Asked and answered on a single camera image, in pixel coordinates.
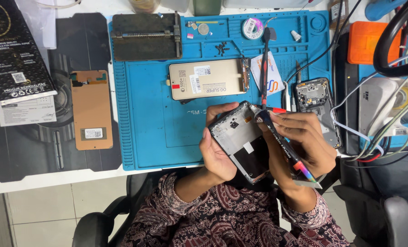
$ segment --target solder wire spool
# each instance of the solder wire spool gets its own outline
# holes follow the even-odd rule
[[[242,25],[242,33],[249,40],[260,39],[263,35],[264,27],[262,22],[257,18],[248,18]]]

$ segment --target red handled tool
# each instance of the red handled tool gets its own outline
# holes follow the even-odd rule
[[[266,110],[274,112],[274,113],[291,113],[290,111],[287,111],[285,109],[282,108],[277,108],[277,107],[266,107]]]
[[[260,73],[260,82],[261,82],[261,93],[262,93],[262,98],[261,98],[261,109],[265,110],[266,109],[266,95],[267,95],[267,82],[268,82],[268,42],[270,40],[275,41],[277,40],[277,35],[276,31],[272,27],[267,27],[265,28],[263,32],[263,38],[265,40],[265,50],[263,53],[263,58],[262,58],[262,67],[261,67],[261,73]]]

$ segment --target white desk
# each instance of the white desk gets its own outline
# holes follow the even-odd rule
[[[57,0],[57,5],[65,5],[69,4],[72,1],[70,0]],[[318,4],[313,8],[308,8],[310,11],[316,10],[327,10],[328,0],[324,0],[322,3]],[[351,10],[356,3],[356,0],[349,0],[349,10]],[[368,0],[362,0],[358,8],[355,10],[355,13],[350,18],[350,22],[354,21],[367,21],[364,10],[366,8]],[[300,9],[282,9],[279,11],[294,11]],[[56,18],[69,18],[72,17],[75,13],[94,13],[100,12],[102,13],[108,20],[111,21],[112,16],[114,14],[133,14],[131,5],[128,0],[82,0],[81,4],[78,4],[74,7],[67,8],[67,9],[58,9],[57,10],[57,17]],[[174,11],[159,7],[156,12],[161,13],[173,13]],[[221,15],[223,14],[244,14],[244,13],[259,13],[259,12],[277,12],[274,9],[225,9],[222,8]],[[192,1],[190,2],[189,9],[186,13],[180,13],[186,17],[193,16],[193,6]],[[380,22],[388,22],[389,19],[392,17],[392,14],[386,15],[384,18],[380,20]],[[114,91],[114,78],[113,76],[113,67],[109,64],[109,77],[111,83],[111,90]],[[113,103],[113,115],[114,119],[117,121],[117,106],[116,106],[116,98],[115,93],[111,93],[112,103]],[[64,171],[64,172],[55,172],[55,173],[47,173],[47,174],[40,174],[40,175],[32,175],[26,176],[21,181],[16,182],[8,182],[8,183],[0,183],[0,193],[4,192],[11,192],[17,190],[24,190],[30,188],[40,188],[40,187],[47,187],[53,185],[61,185],[61,184],[68,184],[68,183],[77,183],[89,180],[96,180],[101,178],[108,178],[108,177],[118,177],[124,175],[131,175],[136,173],[148,172],[148,171],[157,171],[159,169],[154,170],[145,170],[145,171],[124,171],[122,166],[119,167],[117,170],[113,171],[98,171],[93,172],[90,169],[84,170],[77,170],[77,171]]]

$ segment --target white foam tape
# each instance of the white foam tape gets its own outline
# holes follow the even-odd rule
[[[248,154],[252,153],[254,151],[253,147],[251,146],[250,142],[246,142],[244,144],[245,150],[248,152]]]

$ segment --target display panel with orange backing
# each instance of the display panel with orange backing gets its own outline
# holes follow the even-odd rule
[[[352,64],[373,65],[373,54],[376,44],[388,23],[355,21],[350,25],[349,52],[347,60]],[[399,58],[400,34],[399,30],[388,51],[388,62]]]
[[[72,80],[76,149],[112,148],[110,90],[107,71],[73,71],[70,77]]]

